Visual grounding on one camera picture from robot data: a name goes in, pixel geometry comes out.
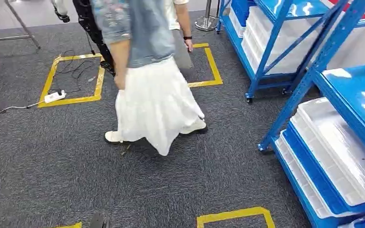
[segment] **floor marking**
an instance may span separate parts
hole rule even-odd
[[[219,214],[201,215],[196,218],[197,228],[204,228],[205,223],[222,221],[226,219],[241,218],[246,216],[264,215],[268,228],[275,228],[269,210],[263,207],[246,208],[235,211],[222,212]]]
[[[57,70],[57,65],[60,61],[67,61],[67,60],[72,60],[72,59],[73,60],[83,59],[83,58],[95,58],[95,57],[100,57],[101,58],[100,61],[104,61],[101,54],[95,54],[95,55],[88,54],[88,55],[66,56],[66,57],[58,56],[57,58],[55,58],[54,62],[52,63],[52,66],[51,66],[51,70],[48,73],[48,77],[47,77],[47,80],[45,82],[43,91],[41,92],[40,101],[44,101],[45,95],[48,94],[48,91],[51,88],[52,80],[54,79],[54,75],[55,75],[55,72]],[[102,86],[103,86],[104,73],[105,73],[104,68],[99,66],[97,82],[96,82],[95,92],[94,92],[93,96],[63,99],[63,100],[54,101],[54,102],[51,102],[51,103],[48,103],[48,104],[41,103],[41,104],[38,105],[38,107],[39,108],[51,107],[51,106],[56,106],[56,105],[68,105],[68,104],[75,104],[75,103],[81,103],[81,102],[90,102],[90,101],[100,100],[101,99],[101,89],[102,89]]]
[[[208,43],[202,43],[202,44],[194,44],[192,47],[194,48],[205,48],[205,47],[209,47],[209,44]]]
[[[205,50],[206,57],[208,59],[209,65],[211,66],[211,71],[213,74],[213,80],[209,81],[202,81],[202,82],[191,82],[188,83],[189,87],[200,87],[200,86],[215,86],[215,85],[221,85],[223,84],[223,81],[221,79],[219,70],[216,66],[215,59],[213,58],[211,49],[209,48],[208,43],[201,43],[201,44],[194,44],[194,48],[201,48],[203,47]],[[79,55],[79,56],[58,56],[54,59],[54,62],[52,63],[51,69],[48,73],[47,80],[44,84],[44,88],[41,92],[40,101],[44,101],[44,97],[48,94],[49,89],[51,88],[52,81],[54,79],[55,72],[57,71],[57,66],[60,61],[68,61],[68,60],[75,60],[75,59],[83,59],[83,58],[95,58],[95,57],[101,57],[100,61],[104,61],[101,54],[88,54],[88,55]],[[98,77],[97,77],[97,83],[96,88],[93,96],[86,96],[86,97],[79,97],[79,98],[71,98],[71,99],[62,99],[58,101],[54,101],[51,103],[40,103],[38,105],[39,108],[42,107],[51,107],[51,106],[57,106],[57,105],[68,105],[68,104],[75,104],[75,103],[82,103],[82,102],[91,102],[91,101],[98,101],[101,99],[101,91],[103,86],[103,79],[104,79],[104,73],[105,70],[102,67],[99,67],[98,70]]]
[[[71,226],[65,226],[65,227],[56,227],[56,228],[82,228],[82,222],[78,222]]]
[[[188,83],[188,86],[189,87],[200,87],[200,86],[212,86],[212,85],[215,86],[215,85],[223,84],[223,81],[219,74],[219,70],[216,67],[215,59],[213,58],[211,49],[209,48],[209,44],[208,43],[194,44],[193,47],[194,48],[203,47],[205,49],[206,57],[208,58],[209,65],[211,66],[213,80],[203,81],[203,82],[191,82],[191,83]]]

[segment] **white plastic tray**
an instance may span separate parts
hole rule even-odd
[[[290,120],[346,203],[364,203],[365,147],[331,103],[302,103]]]
[[[311,181],[311,178],[294,154],[282,133],[283,131],[280,133],[280,137],[276,140],[277,148],[282,154],[283,159],[289,166],[290,171],[292,172],[317,216],[320,219],[324,219],[327,217],[344,217],[352,215],[350,212],[342,213],[340,215],[335,215],[332,213],[331,209],[329,209],[327,203],[325,203],[321,194],[318,192],[316,186]]]
[[[257,32],[260,41],[262,41],[263,45],[266,46],[273,28],[273,24],[258,6],[250,7],[249,12],[250,14],[247,18],[246,26],[251,26],[254,31]],[[275,49],[277,51],[284,51],[309,28],[310,23],[305,19],[285,21],[282,24],[275,42]],[[317,33],[313,31],[299,44],[299,46],[307,46],[309,48],[316,37]]]
[[[236,30],[237,36],[243,38],[245,27],[241,26],[239,19],[237,18],[236,13],[234,13],[233,9],[230,10],[229,18],[231,20],[231,23],[233,24],[234,30]]]
[[[244,50],[244,53],[247,56],[248,61],[250,62],[251,68],[253,69],[254,73],[256,73],[258,70],[259,63],[261,62],[264,50],[261,50],[261,48],[258,46],[255,36],[250,34],[247,29],[243,34],[243,40],[241,42],[241,46]],[[266,66],[268,66],[273,60],[275,60],[275,58],[271,56],[269,56]],[[281,60],[278,64],[276,64],[267,74],[295,72],[300,64],[301,59],[298,57],[296,58],[287,58],[287,57],[288,56],[286,56],[283,60]]]

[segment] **white power strip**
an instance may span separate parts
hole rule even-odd
[[[61,95],[58,92],[55,92],[53,94],[48,94],[47,96],[44,97],[44,102],[48,104],[53,101],[64,99],[66,95],[67,94],[65,93],[64,90],[61,91]]]

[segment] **white cable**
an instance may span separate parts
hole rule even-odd
[[[2,111],[0,111],[0,113],[2,113],[2,112],[4,112],[4,111],[6,111],[6,110],[8,110],[8,109],[11,109],[11,108],[15,108],[15,109],[25,109],[25,108],[30,108],[30,107],[33,107],[33,106],[38,105],[38,104],[40,104],[40,103],[43,103],[43,102],[44,102],[44,101],[40,101],[40,102],[38,102],[38,103],[35,103],[35,104],[32,104],[32,105],[28,105],[28,106],[24,106],[24,107],[17,107],[17,106],[7,107],[7,108],[3,109]]]

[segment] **hand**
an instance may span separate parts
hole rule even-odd
[[[114,82],[119,90],[125,89],[125,75],[122,75],[122,76],[116,75],[114,77]]]
[[[193,45],[192,45],[192,39],[186,39],[184,40],[185,45],[187,46],[187,49],[189,52],[192,52],[193,50]]]

